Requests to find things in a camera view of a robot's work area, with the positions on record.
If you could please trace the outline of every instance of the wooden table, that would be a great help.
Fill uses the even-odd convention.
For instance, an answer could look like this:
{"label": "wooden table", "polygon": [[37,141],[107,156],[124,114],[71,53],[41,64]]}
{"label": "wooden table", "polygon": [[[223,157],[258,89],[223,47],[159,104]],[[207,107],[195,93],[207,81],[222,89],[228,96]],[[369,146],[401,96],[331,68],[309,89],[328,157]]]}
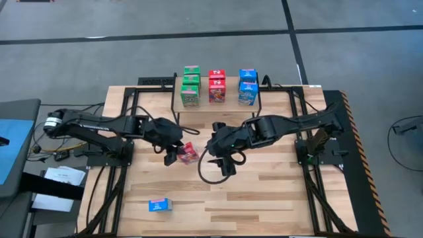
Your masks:
{"label": "wooden table", "polygon": [[[314,107],[326,107],[320,87],[304,86],[305,100]],[[121,111],[125,87],[109,87],[104,116],[117,116]],[[262,92],[261,115],[292,116],[288,94]],[[172,119],[171,93],[141,93],[138,105],[154,117]],[[239,126],[251,113],[184,113],[180,124],[201,131],[199,136],[184,133],[183,142],[192,141],[198,153],[211,138],[212,123],[226,122]],[[301,167],[297,164],[293,141],[295,135],[284,136],[274,145],[245,151],[247,162],[237,167],[237,174],[227,182],[208,185],[197,174],[197,164],[177,162],[163,164],[165,154],[155,154],[148,143],[135,141],[135,155],[126,177],[124,201],[118,235],[310,235],[313,234]],[[211,159],[206,155],[204,161]],[[106,168],[95,190],[89,219],[103,203],[108,178]],[[332,165],[321,166],[327,200],[351,229],[356,221],[346,188],[344,175]],[[85,227],[87,206],[93,184],[100,171],[91,169],[78,217],[78,227]],[[209,180],[221,179],[214,164],[203,163],[202,171]],[[173,200],[169,213],[148,212],[148,200],[167,197]],[[325,230],[321,207],[317,210],[321,230]],[[106,231],[111,229],[109,209]]]}

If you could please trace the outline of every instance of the black floor stripe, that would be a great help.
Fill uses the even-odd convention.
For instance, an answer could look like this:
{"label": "black floor stripe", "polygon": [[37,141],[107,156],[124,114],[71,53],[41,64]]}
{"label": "black floor stripe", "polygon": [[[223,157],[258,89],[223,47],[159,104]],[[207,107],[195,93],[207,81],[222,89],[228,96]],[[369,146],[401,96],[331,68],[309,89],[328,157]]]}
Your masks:
{"label": "black floor stripe", "polygon": [[122,40],[157,40],[176,38],[203,38],[218,36],[265,36],[288,34],[288,30],[233,30],[216,32],[191,32],[172,34],[146,34],[132,36],[99,36],[99,37],[79,37],[79,38],[55,38],[55,39],[31,39],[31,40],[0,40],[0,45],[15,44],[55,44],[55,43],[78,43],[78,42],[109,42]]}
{"label": "black floor stripe", "polygon": [[301,51],[299,50],[297,36],[295,35],[295,29],[293,27],[293,21],[291,17],[291,11],[289,10],[288,1],[282,0],[282,6],[284,7],[286,23],[288,24],[289,37],[291,38],[293,54],[295,56],[295,61],[297,62],[297,66],[298,66],[298,70],[299,70],[299,74],[301,78],[301,84],[308,85],[309,81],[307,80],[307,75],[305,74],[303,58],[301,57]]}
{"label": "black floor stripe", "polygon": [[7,2],[7,0],[1,0],[1,2],[0,2],[0,13],[1,13],[1,10],[3,10],[3,7],[5,7],[6,2]]}
{"label": "black floor stripe", "polygon": [[398,31],[398,30],[423,30],[423,25],[298,29],[298,30],[295,30],[295,33],[296,34],[316,34],[316,33],[345,33],[345,32],[384,32],[384,31]]}

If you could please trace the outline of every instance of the blue box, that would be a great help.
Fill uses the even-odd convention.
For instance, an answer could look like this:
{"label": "blue box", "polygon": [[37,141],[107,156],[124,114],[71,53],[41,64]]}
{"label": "blue box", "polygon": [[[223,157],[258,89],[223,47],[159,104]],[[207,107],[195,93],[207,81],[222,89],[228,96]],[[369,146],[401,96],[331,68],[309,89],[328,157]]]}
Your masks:
{"label": "blue box", "polygon": [[257,83],[257,72],[255,69],[240,69],[238,89],[241,86],[241,82]]}
{"label": "blue box", "polygon": [[239,87],[238,103],[241,105],[254,105],[257,92],[258,85],[256,83],[241,82],[241,86]]}
{"label": "blue box", "polygon": [[169,212],[172,211],[172,200],[168,198],[161,198],[148,201],[149,212]]}

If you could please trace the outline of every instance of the gray floor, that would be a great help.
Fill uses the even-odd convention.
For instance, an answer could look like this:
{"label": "gray floor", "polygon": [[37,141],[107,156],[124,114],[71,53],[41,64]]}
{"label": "gray floor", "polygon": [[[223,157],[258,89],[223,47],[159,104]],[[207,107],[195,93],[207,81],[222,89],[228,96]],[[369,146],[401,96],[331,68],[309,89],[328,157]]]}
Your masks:
{"label": "gray floor", "polygon": [[[289,0],[289,6],[296,28],[423,24],[421,1]],[[0,13],[0,40],[286,28],[277,0],[9,0]],[[297,37],[309,83],[349,96],[391,231],[420,237],[423,174],[391,159],[386,136],[395,120],[423,111],[423,31]],[[0,46],[0,101],[36,97],[43,103],[96,103],[104,100],[109,85],[180,73],[193,63],[225,68],[228,75],[254,67],[275,83],[300,83],[288,35],[14,45]],[[54,109],[43,107],[38,120]],[[393,153],[423,169],[422,137],[421,132],[393,136]],[[44,140],[42,145],[56,143]],[[73,158],[58,164],[84,163]],[[49,166],[57,163],[27,163],[25,169],[38,173]],[[74,223],[44,226],[37,237],[68,235],[73,228]]]}

